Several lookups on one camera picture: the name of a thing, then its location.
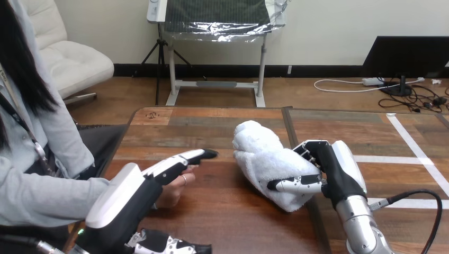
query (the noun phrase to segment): light blue shirt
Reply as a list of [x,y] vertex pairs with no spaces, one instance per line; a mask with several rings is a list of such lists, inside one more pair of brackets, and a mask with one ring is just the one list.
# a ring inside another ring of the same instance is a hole
[[[55,154],[57,166],[67,179],[24,174],[37,161],[38,155],[25,129],[0,107],[0,117],[10,147],[0,150],[0,225],[59,226],[83,220],[109,182],[103,178],[88,181],[71,179],[92,165],[94,158],[83,144],[39,55],[33,26],[26,11],[18,0],[9,2],[22,26],[37,71],[58,103],[55,112],[34,115],[24,105],[20,92],[8,78],[16,98],[16,109],[23,112],[22,117],[41,146],[48,145]],[[15,107],[1,79],[0,93]]]

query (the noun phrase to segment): long black hair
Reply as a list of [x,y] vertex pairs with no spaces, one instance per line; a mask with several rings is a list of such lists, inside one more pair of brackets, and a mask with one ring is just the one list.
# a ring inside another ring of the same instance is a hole
[[[36,70],[33,54],[8,0],[0,0],[0,63],[34,114],[55,111],[57,103]],[[6,145],[5,125],[0,117],[0,149]]]

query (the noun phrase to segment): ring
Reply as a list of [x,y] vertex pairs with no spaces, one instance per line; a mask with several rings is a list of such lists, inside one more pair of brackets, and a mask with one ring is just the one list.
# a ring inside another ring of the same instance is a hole
[[185,181],[185,184],[184,184],[184,186],[186,186],[187,185],[187,179],[185,178],[185,176],[184,175],[181,175],[182,177],[184,177],[184,181]]

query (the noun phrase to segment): white towel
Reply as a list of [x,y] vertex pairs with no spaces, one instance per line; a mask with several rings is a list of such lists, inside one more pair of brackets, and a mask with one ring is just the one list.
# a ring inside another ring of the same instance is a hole
[[246,178],[266,197],[287,212],[299,209],[312,195],[269,190],[271,180],[318,174],[319,169],[291,149],[279,137],[254,121],[244,122],[234,132],[234,158]]

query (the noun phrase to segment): white tape line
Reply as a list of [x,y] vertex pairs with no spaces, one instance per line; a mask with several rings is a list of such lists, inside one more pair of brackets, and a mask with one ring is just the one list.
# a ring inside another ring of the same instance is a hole
[[429,159],[419,159],[416,157],[395,157],[395,156],[370,156],[370,155],[354,155],[356,162],[373,162],[373,163],[394,163],[394,164],[428,164],[434,163]]
[[[368,198],[368,204],[379,202],[383,198]],[[443,209],[449,209],[449,200],[442,200]],[[437,209],[434,199],[401,199],[385,208],[416,208],[416,209]]]
[[418,144],[413,140],[407,130],[402,126],[399,120],[396,118],[394,114],[387,114],[388,120],[390,120],[391,124],[396,128],[399,132],[399,135],[404,139],[416,157],[423,163],[424,167],[427,169],[429,174],[434,178],[434,180],[438,183],[438,185],[443,189],[444,193],[449,196],[449,183],[446,178],[438,171],[438,169],[433,164],[427,164],[430,159],[426,156],[426,154],[421,150]]

